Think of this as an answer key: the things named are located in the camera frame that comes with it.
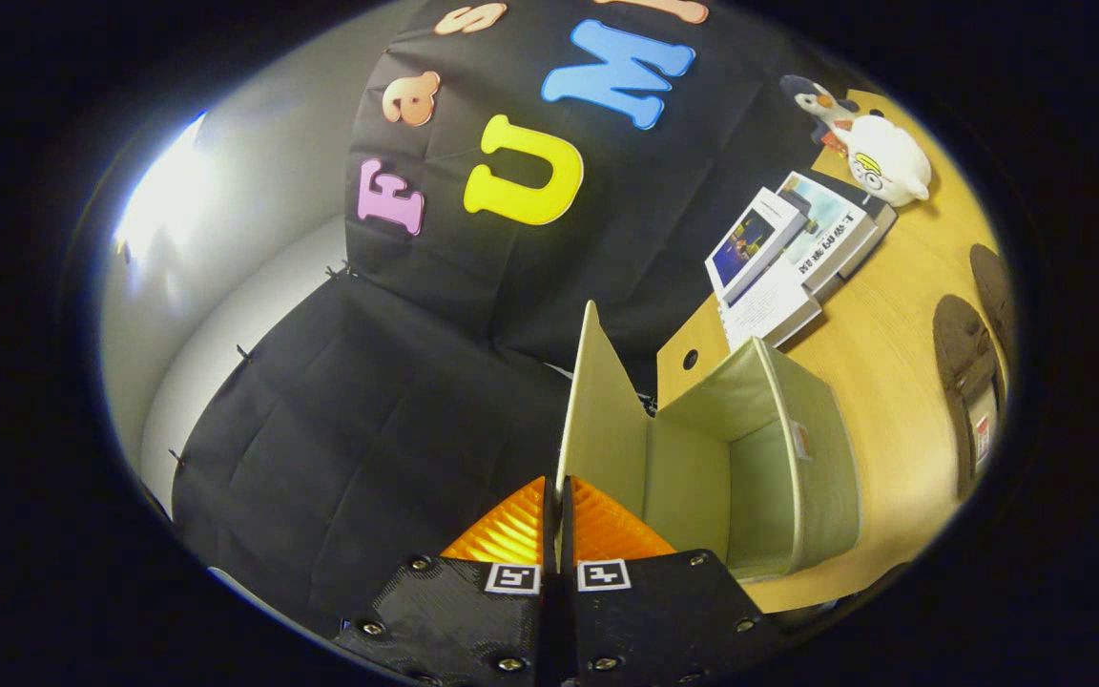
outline label tag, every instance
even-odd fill
[[[577,570],[580,591],[610,591],[629,589],[630,575],[622,558],[614,561],[584,561]]]
[[[489,566],[486,590],[491,595],[540,595],[541,566],[493,564]]]
[[[791,421],[791,437],[795,440],[795,453],[801,461],[812,459],[812,443],[808,441],[808,429],[798,422]]]
[[[990,455],[990,415],[983,415],[973,430],[978,443],[978,462]]]

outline blue letter m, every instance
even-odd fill
[[[669,45],[658,40],[626,33],[585,19],[570,32],[570,42],[602,58],[602,64],[559,67],[541,85],[541,97],[550,103],[560,98],[577,98],[630,114],[633,125],[651,129],[664,101],[655,96],[636,98],[619,90],[671,90],[653,70],[639,64],[659,67],[666,76],[680,76],[693,62],[689,45]]]

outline plush toy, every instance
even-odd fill
[[[782,95],[795,101],[803,112],[812,114],[817,121],[812,130],[812,143],[828,145],[846,156],[846,145],[834,134],[839,130],[850,130],[850,123],[858,112],[854,100],[837,99],[820,84],[802,76],[785,76],[779,79]]]
[[[865,191],[900,208],[930,197],[930,160],[913,136],[879,117],[858,118],[850,131],[835,130],[846,144],[846,163]]]

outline penguin plush toy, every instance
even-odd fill
[[[845,145],[833,135],[837,129],[850,131],[851,122],[855,120],[858,104],[854,100],[839,99],[830,95],[820,84],[811,78],[788,75],[779,79],[782,95],[795,101],[803,112],[812,114],[817,126],[812,130],[812,143],[830,145],[845,155]]]

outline brown slipper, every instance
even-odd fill
[[[1008,266],[1002,257],[980,243],[969,248],[969,268],[973,282],[978,287],[981,310],[987,313],[990,330],[999,339],[1009,365],[1015,363],[1015,308],[1012,306]]]
[[[1004,409],[1003,375],[990,331],[968,301],[944,296],[932,321],[935,362],[956,431],[959,499],[986,468],[990,439]]]

